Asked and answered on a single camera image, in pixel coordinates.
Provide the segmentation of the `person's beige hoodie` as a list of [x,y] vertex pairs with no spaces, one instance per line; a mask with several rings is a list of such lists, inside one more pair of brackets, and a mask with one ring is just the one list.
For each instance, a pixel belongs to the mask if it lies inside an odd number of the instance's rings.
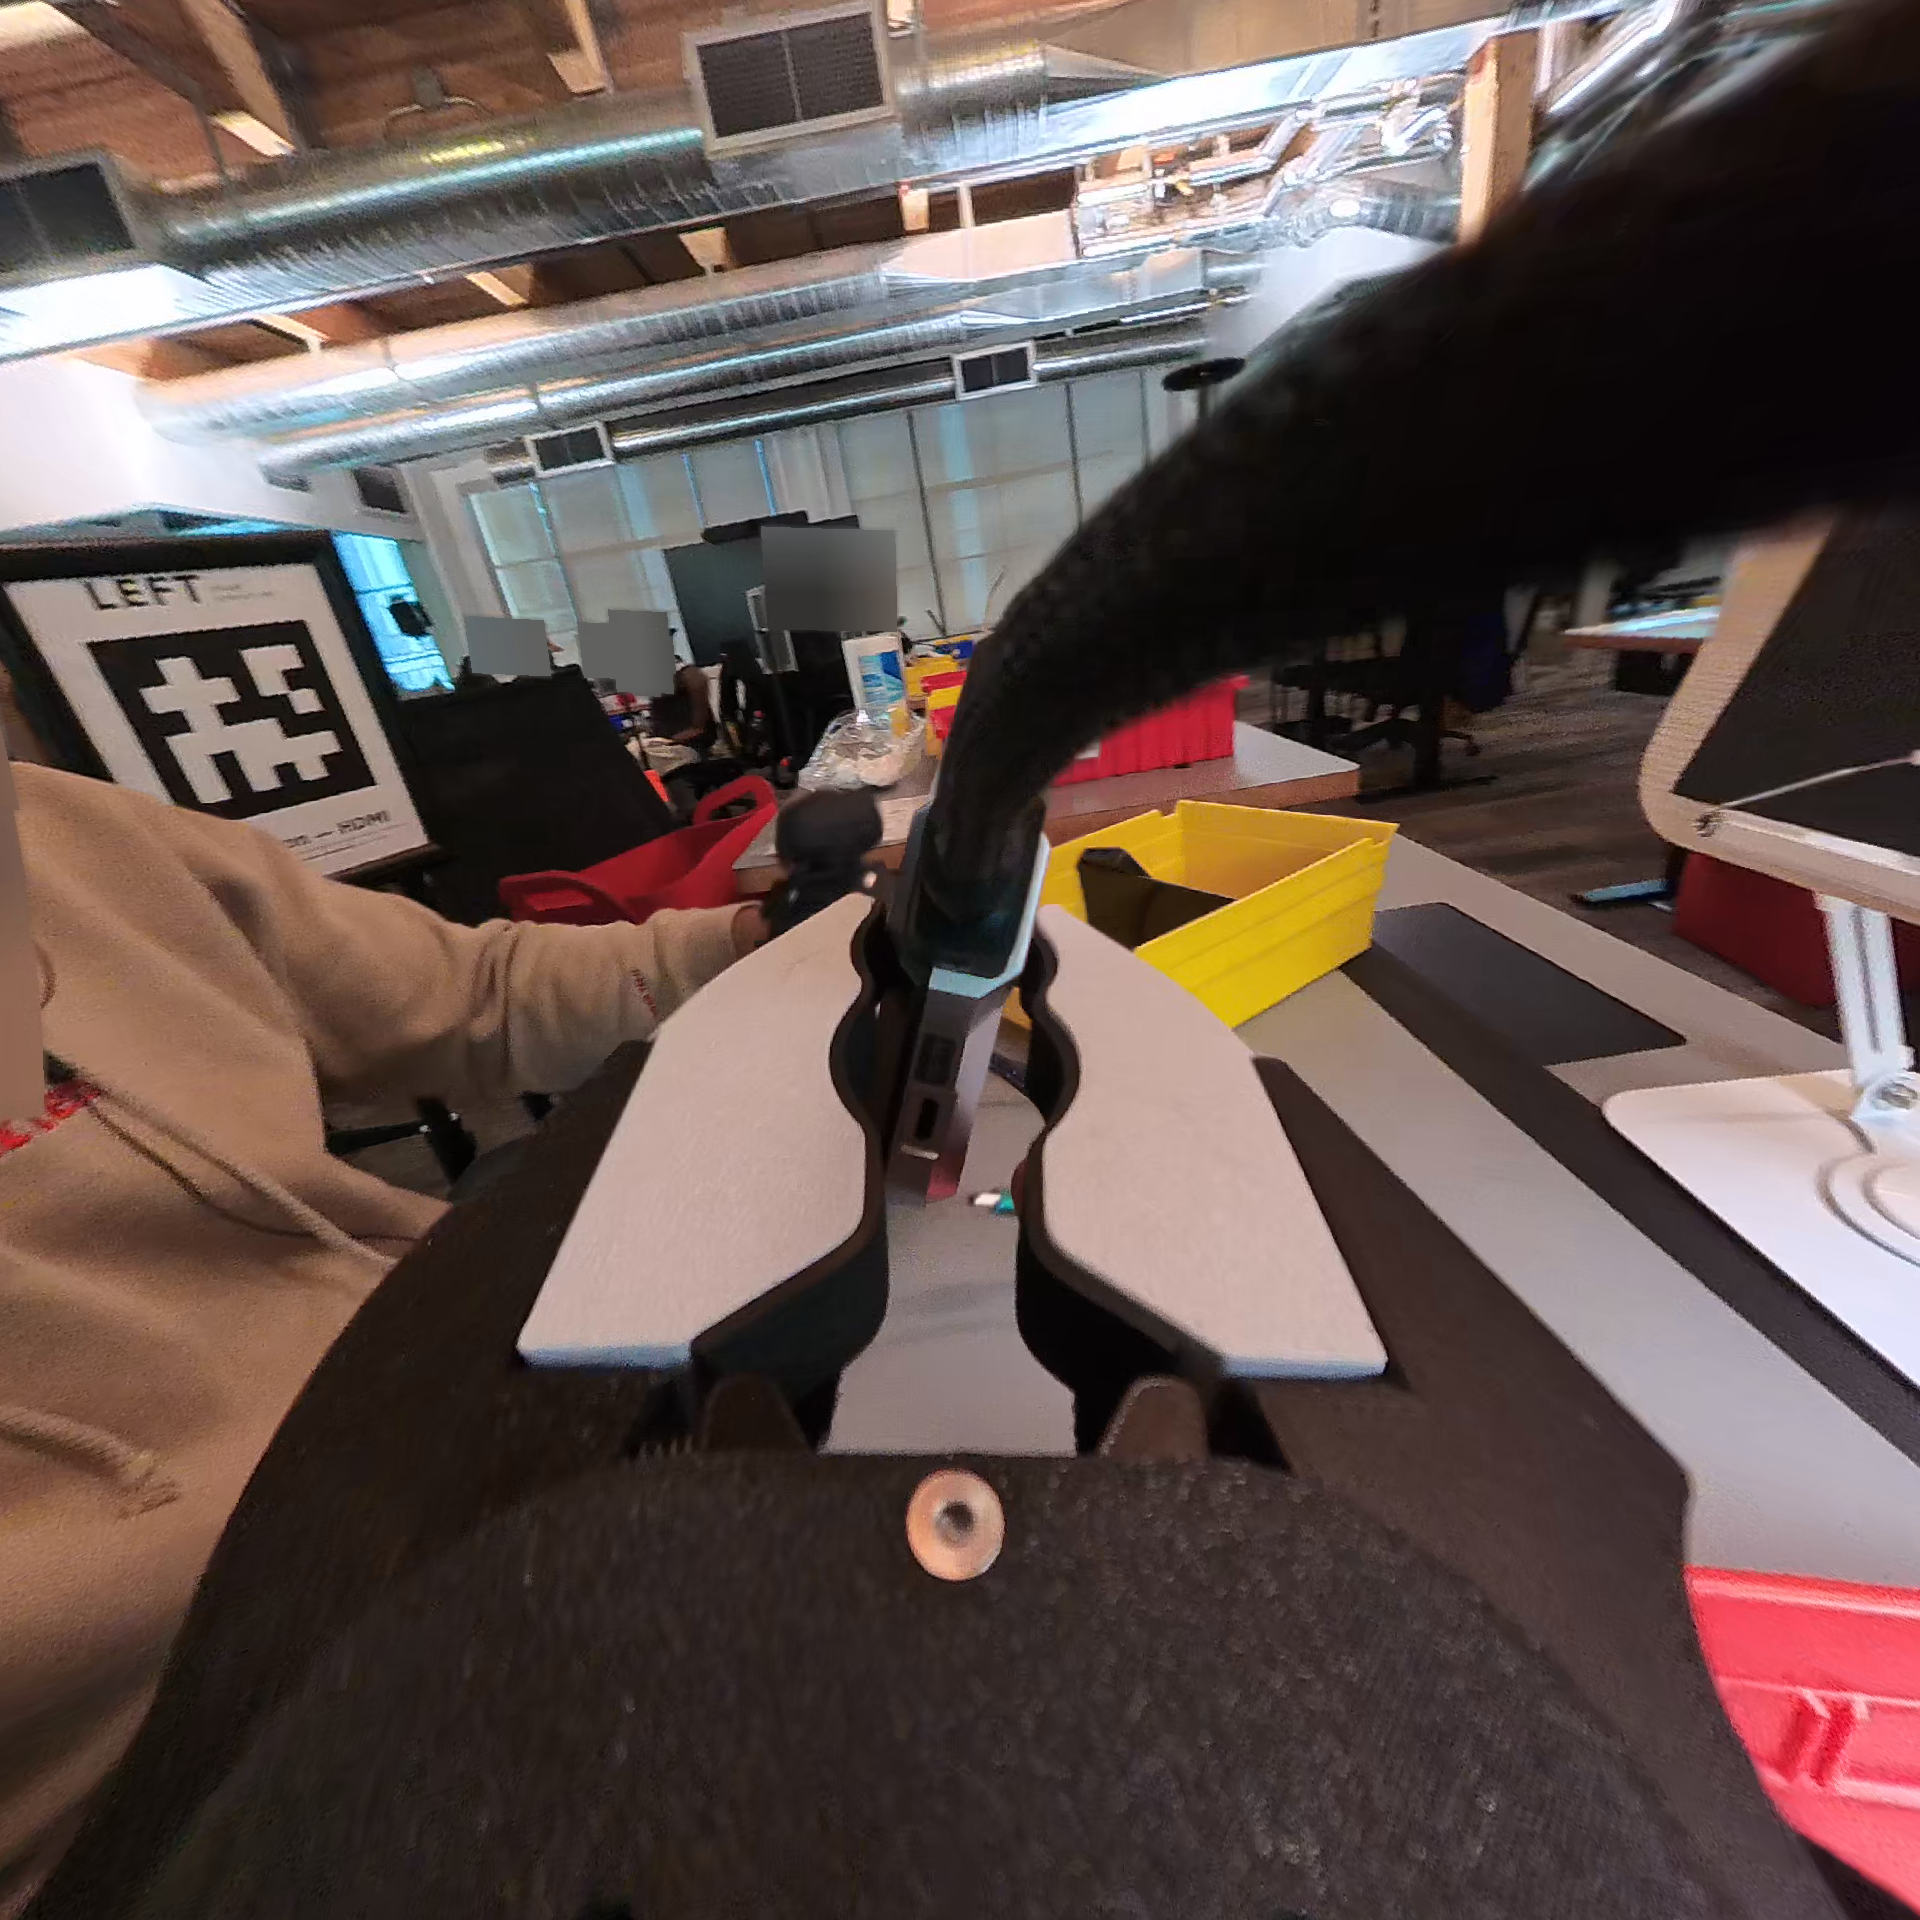
[[4,1117],[4,1916],[143,1722],[285,1411],[443,1205],[337,1159],[285,990],[326,879],[265,831],[19,765],[39,1111]]

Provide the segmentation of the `red plastic tub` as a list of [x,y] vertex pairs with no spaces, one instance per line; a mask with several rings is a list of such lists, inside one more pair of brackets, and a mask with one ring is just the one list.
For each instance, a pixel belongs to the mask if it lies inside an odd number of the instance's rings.
[[584,870],[503,877],[496,895],[511,920],[641,925],[665,909],[741,906],[736,859],[777,815],[777,791],[759,775],[713,789],[689,822]]

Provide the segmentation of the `black HDMI switch box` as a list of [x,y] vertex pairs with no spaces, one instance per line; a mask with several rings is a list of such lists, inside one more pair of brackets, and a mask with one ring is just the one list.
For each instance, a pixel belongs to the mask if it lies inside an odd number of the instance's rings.
[[964,1151],[1085,746],[1291,640],[1916,501],[1916,130],[1916,5],[1836,5],[1260,342],[973,654],[886,925],[897,1166]]

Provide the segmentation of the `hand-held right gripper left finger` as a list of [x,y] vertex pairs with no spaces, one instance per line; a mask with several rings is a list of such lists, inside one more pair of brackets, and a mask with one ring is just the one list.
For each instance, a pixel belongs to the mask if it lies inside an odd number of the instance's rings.
[[681,1367],[853,1246],[870,1149],[832,1043],[864,1000],[872,908],[835,900],[662,1021],[519,1330],[526,1362]]

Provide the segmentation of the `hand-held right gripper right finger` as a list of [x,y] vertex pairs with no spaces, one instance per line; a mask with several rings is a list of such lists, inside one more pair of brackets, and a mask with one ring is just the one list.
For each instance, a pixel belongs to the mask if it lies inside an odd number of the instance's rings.
[[1035,1040],[1063,1061],[1023,1179],[1046,1274],[1206,1373],[1379,1379],[1385,1343],[1253,1052],[1056,902],[1035,957]]

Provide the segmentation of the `black bin divider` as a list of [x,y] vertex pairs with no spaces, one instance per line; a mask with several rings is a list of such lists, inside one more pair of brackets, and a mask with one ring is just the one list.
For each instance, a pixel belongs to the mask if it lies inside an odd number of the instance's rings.
[[1126,951],[1232,906],[1229,895],[1157,877],[1125,848],[1091,848],[1076,862],[1076,877],[1085,920]]

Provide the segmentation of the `white marker sign board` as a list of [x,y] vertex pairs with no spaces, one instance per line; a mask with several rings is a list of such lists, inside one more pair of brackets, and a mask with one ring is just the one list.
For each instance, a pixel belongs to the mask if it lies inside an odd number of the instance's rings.
[[4,544],[4,669],[55,765],[375,885],[443,858],[321,533]]

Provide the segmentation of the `white board stand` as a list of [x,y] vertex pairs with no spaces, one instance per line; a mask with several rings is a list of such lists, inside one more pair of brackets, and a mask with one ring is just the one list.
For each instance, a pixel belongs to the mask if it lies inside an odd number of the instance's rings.
[[[1681,851],[1809,890],[1845,1068],[1612,1094],[1603,1116],[1752,1252],[1908,1383],[1917,1381],[1917,1072],[1895,923],[1916,923],[1916,752],[1688,804]],[[1895,776],[1863,840],[1767,814]]]

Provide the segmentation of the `silver air duct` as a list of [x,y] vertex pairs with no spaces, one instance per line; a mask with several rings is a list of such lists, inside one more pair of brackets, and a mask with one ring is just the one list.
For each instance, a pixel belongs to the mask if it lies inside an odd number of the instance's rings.
[[692,87],[456,120],[438,139],[288,159],[195,189],[133,182],[108,155],[4,166],[4,364],[303,318],[443,271],[688,240],[743,221],[857,213],[909,189],[1030,186],[1134,149],[1246,151],[1174,166],[1193,196],[1150,215],[1144,175],[1079,187],[1068,207],[972,230],[814,247],[487,319],[321,347],[305,370],[168,374],[143,399],[171,440],[260,447],[271,485],[414,461],[681,403],[759,365],[781,382],[862,355],[969,351],[1041,330],[1148,322],[1246,298],[1288,213],[1369,173],[1285,175],[1297,132],[1369,159],[1379,125],[1446,116],[1493,18],[1157,80],[1051,38],[872,38],[865,11],[766,18],[692,38]]

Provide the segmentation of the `wooden edged table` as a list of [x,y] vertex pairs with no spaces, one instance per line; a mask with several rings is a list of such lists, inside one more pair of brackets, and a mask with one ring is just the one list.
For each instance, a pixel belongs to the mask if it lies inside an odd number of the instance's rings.
[[[928,803],[931,786],[925,760],[895,789],[880,791],[880,840],[870,858],[885,870],[900,866],[912,819]],[[1045,834],[1051,843],[1064,843],[1143,811],[1167,811],[1183,799],[1301,810],[1310,803],[1353,799],[1357,791],[1357,763],[1236,723],[1228,756],[1051,786]],[[779,870],[777,830],[768,826],[736,858],[736,890],[766,895]]]

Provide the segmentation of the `person's left forearm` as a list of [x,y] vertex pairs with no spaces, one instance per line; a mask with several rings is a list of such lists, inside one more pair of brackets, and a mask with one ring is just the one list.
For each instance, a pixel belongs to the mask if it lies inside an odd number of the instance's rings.
[[728,908],[641,925],[465,927],[397,895],[309,879],[285,909],[285,990],[326,1093],[560,1094],[733,967]]

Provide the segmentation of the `clear plastic bag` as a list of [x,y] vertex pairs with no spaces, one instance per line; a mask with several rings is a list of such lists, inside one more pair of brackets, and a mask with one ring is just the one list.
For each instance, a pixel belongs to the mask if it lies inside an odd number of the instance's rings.
[[872,717],[835,715],[798,773],[803,794],[886,791],[909,780],[925,758],[928,732],[909,709]]

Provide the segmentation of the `wooden support post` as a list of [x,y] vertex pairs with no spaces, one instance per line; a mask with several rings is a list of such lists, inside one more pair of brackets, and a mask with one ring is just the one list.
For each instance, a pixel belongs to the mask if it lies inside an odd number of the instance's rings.
[[1520,192],[1532,143],[1532,106],[1541,77],[1539,29],[1489,37],[1470,59],[1460,91],[1459,220],[1460,247],[1479,240]]

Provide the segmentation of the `large dark display screen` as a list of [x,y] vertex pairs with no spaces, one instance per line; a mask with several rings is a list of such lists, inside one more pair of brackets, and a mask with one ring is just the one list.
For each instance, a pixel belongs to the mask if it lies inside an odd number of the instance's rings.
[[727,650],[749,651],[759,634],[752,594],[763,590],[761,539],[676,544],[662,562],[692,663],[719,666]]

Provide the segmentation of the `wooden office desk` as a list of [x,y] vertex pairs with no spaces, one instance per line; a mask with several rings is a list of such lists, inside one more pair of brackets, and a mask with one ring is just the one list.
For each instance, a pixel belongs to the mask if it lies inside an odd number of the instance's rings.
[[1720,608],[1676,608],[1566,629],[1569,651],[1609,656],[1619,693],[1665,699],[1684,680],[1694,656],[1713,636]]

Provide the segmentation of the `black easel board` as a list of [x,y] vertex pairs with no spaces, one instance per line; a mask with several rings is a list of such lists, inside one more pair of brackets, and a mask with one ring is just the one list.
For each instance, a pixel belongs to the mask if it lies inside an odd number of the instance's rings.
[[584,870],[678,828],[576,667],[406,699],[397,742],[438,851],[422,898],[447,920],[497,918],[505,877]]

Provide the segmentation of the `red fabric crate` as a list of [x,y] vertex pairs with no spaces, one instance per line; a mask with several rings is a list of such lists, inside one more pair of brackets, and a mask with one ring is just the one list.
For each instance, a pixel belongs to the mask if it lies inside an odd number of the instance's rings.
[[1670,918],[1679,939],[1763,988],[1809,1011],[1836,1005],[1828,925],[1808,890],[1688,852]]

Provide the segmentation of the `red plastic bin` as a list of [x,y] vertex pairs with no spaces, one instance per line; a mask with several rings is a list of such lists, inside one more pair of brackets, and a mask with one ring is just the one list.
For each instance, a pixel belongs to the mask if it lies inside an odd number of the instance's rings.
[[1219,679],[1174,704],[1111,728],[1076,752],[1051,784],[1085,784],[1229,758],[1239,695],[1246,684],[1243,675]]
[[1688,1568],[1719,1703],[1852,1916],[1917,1911],[1917,1591]]

